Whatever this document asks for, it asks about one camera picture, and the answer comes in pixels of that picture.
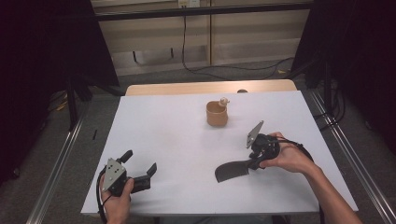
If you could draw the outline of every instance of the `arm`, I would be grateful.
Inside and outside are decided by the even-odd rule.
[[[105,176],[102,175],[100,181],[100,189],[103,186]],[[129,209],[131,207],[130,193],[134,189],[134,180],[129,179],[122,191],[120,197],[112,197],[111,193],[101,191],[102,202],[105,202],[104,207],[107,213],[107,224],[124,224],[129,216]]]
[[[281,133],[270,134],[283,139]],[[281,167],[293,173],[305,176],[318,198],[326,219],[330,223],[361,223],[358,216],[350,208],[340,193],[323,174],[320,167],[309,160],[295,145],[280,143],[281,152],[273,160],[262,161],[260,167]]]

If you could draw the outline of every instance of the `human hand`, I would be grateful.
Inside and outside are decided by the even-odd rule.
[[[270,133],[269,135],[276,137],[278,140],[286,139],[282,133]],[[279,143],[279,146],[279,155],[275,159],[260,162],[261,168],[277,166],[289,172],[302,173],[303,175],[306,175],[313,167],[316,166],[294,144]]]
[[[100,189],[103,186],[105,176],[102,175],[100,179]],[[104,207],[107,213],[107,223],[125,223],[129,216],[129,209],[131,206],[130,194],[132,189],[134,189],[134,180],[130,178],[122,191],[120,197],[113,197],[109,191],[102,192],[101,198],[104,202]]]

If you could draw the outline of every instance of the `gray floor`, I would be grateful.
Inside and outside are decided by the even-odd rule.
[[[283,71],[290,68],[292,60],[285,61],[276,69],[272,78],[282,78]],[[244,67],[264,67],[275,62],[256,62],[234,64]],[[209,68],[205,73],[216,74],[231,80],[263,79],[273,74],[272,69],[261,71],[245,71],[232,68]],[[184,69],[168,71],[148,70],[141,75],[120,76],[120,88],[125,90],[129,85],[166,82],[219,81],[221,78],[203,74],[192,74]],[[295,80],[296,86],[304,94],[312,114],[319,114],[310,90],[304,86],[304,77]],[[100,219],[85,217],[79,211],[91,184],[93,173],[101,156],[106,138],[117,110],[119,97],[111,96],[103,91],[92,89],[93,99],[89,103],[78,102],[78,108],[88,108],[82,122],[78,137],[69,156],[66,158],[63,172],[50,201],[44,209],[44,216],[37,223],[101,223]],[[67,107],[61,111],[50,113],[47,124],[43,128],[34,148],[30,151],[21,167],[21,176],[9,180],[0,188],[0,223],[26,223],[35,202],[40,195],[51,169],[58,159],[68,135]],[[324,121],[318,120],[322,127]],[[384,144],[381,136],[366,128],[365,119],[359,110],[350,102],[346,104],[346,116],[340,123],[351,145],[357,151],[368,173],[383,191],[392,207],[396,206],[396,157]],[[358,176],[355,174],[344,152],[333,138],[331,131],[323,132],[329,149],[337,162],[344,179],[351,190],[352,196],[360,209],[358,215],[364,223],[383,223],[373,202],[366,193]],[[131,217],[131,223],[153,223],[151,217]],[[318,223],[318,215],[295,215],[292,223]]]

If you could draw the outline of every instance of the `table surface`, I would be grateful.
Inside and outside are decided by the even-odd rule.
[[[250,93],[236,94],[241,89]],[[121,98],[97,169],[127,149],[134,152],[124,164],[129,176],[140,176],[157,162],[151,189],[133,195],[131,213],[163,217],[317,212],[318,201],[304,177],[280,168],[217,183],[216,167],[248,159],[246,134],[261,119],[261,133],[281,131],[304,143],[357,210],[304,97],[290,80],[142,85],[130,87],[127,95]],[[214,128],[205,122],[202,108],[222,96],[231,100],[229,122]],[[81,213],[96,213],[93,199],[94,184]]]

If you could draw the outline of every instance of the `forearm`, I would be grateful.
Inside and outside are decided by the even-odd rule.
[[[361,223],[322,170],[313,165],[304,173],[330,223]]]

